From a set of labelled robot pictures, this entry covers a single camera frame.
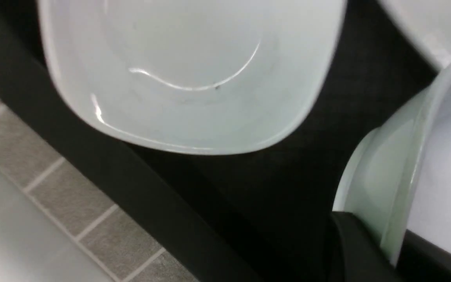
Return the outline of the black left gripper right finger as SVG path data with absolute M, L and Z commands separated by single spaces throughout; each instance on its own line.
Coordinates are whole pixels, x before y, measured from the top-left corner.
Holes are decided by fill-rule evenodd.
M 451 254 L 407 230 L 396 271 L 405 282 L 451 282 Z

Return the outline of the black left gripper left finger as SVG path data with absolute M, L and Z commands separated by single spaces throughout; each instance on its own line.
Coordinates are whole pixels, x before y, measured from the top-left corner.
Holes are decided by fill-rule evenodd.
M 333 211 L 325 242 L 326 282 L 401 282 L 364 224 L 352 213 Z

